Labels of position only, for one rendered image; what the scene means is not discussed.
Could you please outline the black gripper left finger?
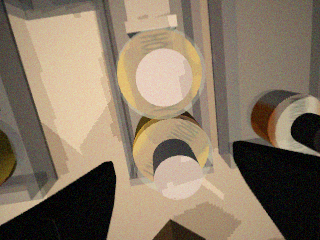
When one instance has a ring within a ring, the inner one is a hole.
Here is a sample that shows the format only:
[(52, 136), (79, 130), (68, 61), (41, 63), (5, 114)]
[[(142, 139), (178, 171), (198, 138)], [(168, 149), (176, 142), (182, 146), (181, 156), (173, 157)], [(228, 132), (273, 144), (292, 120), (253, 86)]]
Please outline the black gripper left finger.
[(115, 189), (113, 162), (103, 162), (0, 225), (0, 240), (106, 240)]

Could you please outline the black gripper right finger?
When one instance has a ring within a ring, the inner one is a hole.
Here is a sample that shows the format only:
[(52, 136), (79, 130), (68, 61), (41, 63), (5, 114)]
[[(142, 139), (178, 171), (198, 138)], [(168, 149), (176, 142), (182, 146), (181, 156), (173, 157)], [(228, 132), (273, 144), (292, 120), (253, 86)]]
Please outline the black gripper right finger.
[(233, 142), (248, 188), (285, 240), (320, 240), (320, 157)]

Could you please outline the brown rectangular block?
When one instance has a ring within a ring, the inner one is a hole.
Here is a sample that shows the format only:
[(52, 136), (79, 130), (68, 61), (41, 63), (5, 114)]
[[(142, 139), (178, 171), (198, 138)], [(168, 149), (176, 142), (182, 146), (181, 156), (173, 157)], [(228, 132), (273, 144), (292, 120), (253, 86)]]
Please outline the brown rectangular block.
[(206, 240), (206, 238), (170, 219), (152, 240)]

